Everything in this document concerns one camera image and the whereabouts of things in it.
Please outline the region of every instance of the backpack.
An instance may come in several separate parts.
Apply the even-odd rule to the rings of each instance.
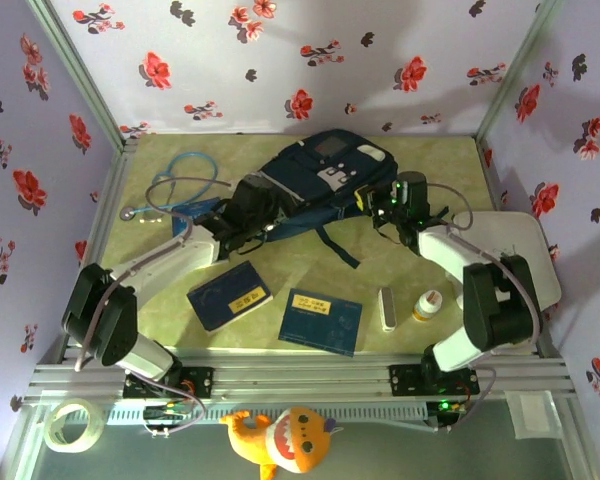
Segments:
[[[391,153],[346,130],[329,130],[300,140],[255,172],[293,199],[289,213],[258,238],[263,243],[274,242],[315,230],[342,260],[357,268],[360,262],[331,240],[324,226],[364,215],[356,205],[356,190],[391,184],[397,171]]]

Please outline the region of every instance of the backpack strap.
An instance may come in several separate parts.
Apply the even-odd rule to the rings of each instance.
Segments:
[[[331,238],[329,238],[329,235],[327,235],[327,231],[324,229],[324,226],[320,226],[320,227],[316,228],[316,232],[317,232],[318,236],[320,237],[320,240],[322,240],[327,247],[331,248],[331,250],[336,252],[336,254],[347,265],[349,265],[351,268],[358,268],[358,265],[360,265],[360,262],[358,260],[356,260],[355,258],[353,258],[351,255],[349,255],[349,253],[344,248],[342,248],[336,242],[331,240]]]

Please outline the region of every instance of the orange plush toy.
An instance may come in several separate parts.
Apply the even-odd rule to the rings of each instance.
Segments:
[[[235,452],[260,465],[260,480],[272,480],[278,466],[293,473],[306,473],[329,451],[331,435],[342,430],[333,418],[324,419],[304,407],[288,408],[275,423],[265,415],[255,418],[255,428],[244,424],[250,413],[241,411],[220,419],[229,427]]]

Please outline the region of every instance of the blue book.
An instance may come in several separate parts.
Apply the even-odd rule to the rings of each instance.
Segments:
[[[187,298],[204,329],[212,334],[269,302],[273,295],[247,261],[196,287]]]
[[[353,357],[362,305],[291,289],[279,340]]]
[[[178,205],[177,207],[173,207],[171,209],[172,212],[183,213],[192,219],[202,215],[203,213],[208,213],[211,211],[211,208],[220,201],[220,197],[210,198],[209,200],[202,200],[200,202],[187,203],[185,205]],[[180,235],[187,228],[187,222],[185,222],[182,218],[171,217],[171,230],[173,232],[173,236]]]

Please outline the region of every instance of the small bottle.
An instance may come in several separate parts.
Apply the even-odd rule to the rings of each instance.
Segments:
[[[426,322],[440,311],[442,307],[442,294],[437,290],[429,290],[420,295],[413,307],[413,318]]]

